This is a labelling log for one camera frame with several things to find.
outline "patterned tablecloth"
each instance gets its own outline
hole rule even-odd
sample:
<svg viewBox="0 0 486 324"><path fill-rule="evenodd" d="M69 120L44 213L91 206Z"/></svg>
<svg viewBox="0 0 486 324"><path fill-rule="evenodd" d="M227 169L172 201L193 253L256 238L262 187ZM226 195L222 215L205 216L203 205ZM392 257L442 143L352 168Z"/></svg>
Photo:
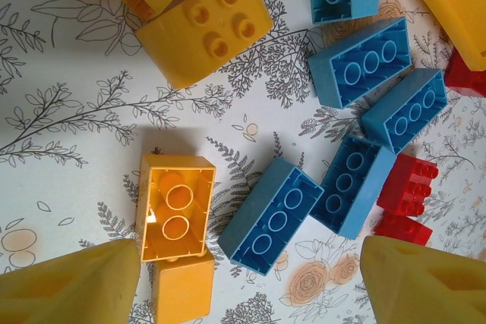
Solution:
<svg viewBox="0 0 486 324"><path fill-rule="evenodd" d="M0 0L0 272L133 237L142 153L197 154L218 168L207 238L217 270L211 314L193 323L375 322L358 264L380 208L356 241L307 218L267 277L232 265L216 239L274 156L320 180L393 84L343 111L320 106L310 54L388 17L408 21L418 68L445 67L450 44L421 0L381 0L376 17L322 28L309 0L265 2L265 42L174 90L119 0ZM428 246L486 260L486 102L447 95L407 148L440 166L419 221L434 229ZM142 266L130 323L154 322L152 273Z"/></svg>

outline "red toy brick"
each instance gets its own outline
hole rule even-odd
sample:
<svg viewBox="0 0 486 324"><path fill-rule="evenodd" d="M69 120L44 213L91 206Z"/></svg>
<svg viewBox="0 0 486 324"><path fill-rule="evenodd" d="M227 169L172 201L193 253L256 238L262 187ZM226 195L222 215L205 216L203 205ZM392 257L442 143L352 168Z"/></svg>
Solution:
<svg viewBox="0 0 486 324"><path fill-rule="evenodd" d="M399 154L383 186L377 205L397 215L419 216L430 184L439 175L437 164Z"/></svg>
<svg viewBox="0 0 486 324"><path fill-rule="evenodd" d="M383 219L374 230L374 235L400 239L401 241L424 246L432 235L432 230L407 216L383 213Z"/></svg>
<svg viewBox="0 0 486 324"><path fill-rule="evenodd" d="M446 85L464 96L486 97L486 71L470 71L454 50L447 67Z"/></svg>

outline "floral print surface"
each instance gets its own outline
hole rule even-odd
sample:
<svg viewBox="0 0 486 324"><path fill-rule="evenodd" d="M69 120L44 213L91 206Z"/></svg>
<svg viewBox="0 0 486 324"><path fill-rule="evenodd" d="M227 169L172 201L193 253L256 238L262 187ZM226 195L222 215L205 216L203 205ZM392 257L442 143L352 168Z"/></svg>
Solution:
<svg viewBox="0 0 486 324"><path fill-rule="evenodd" d="M0 0L0 273L125 237L143 153L217 166L207 246L211 314L190 324L374 324L361 243L307 218L267 276L228 261L220 232L275 157L321 181L342 139L401 81L345 110L319 105L307 58L376 20L405 17L412 68L445 68L452 45L422 0L380 0L373 17L316 27L309 0L264 0L272 30L195 86L174 90L141 49L120 0ZM429 247L486 261L486 102L449 105L406 148L440 174L418 220ZM128 322L155 323L153 264L142 265Z"/></svg>

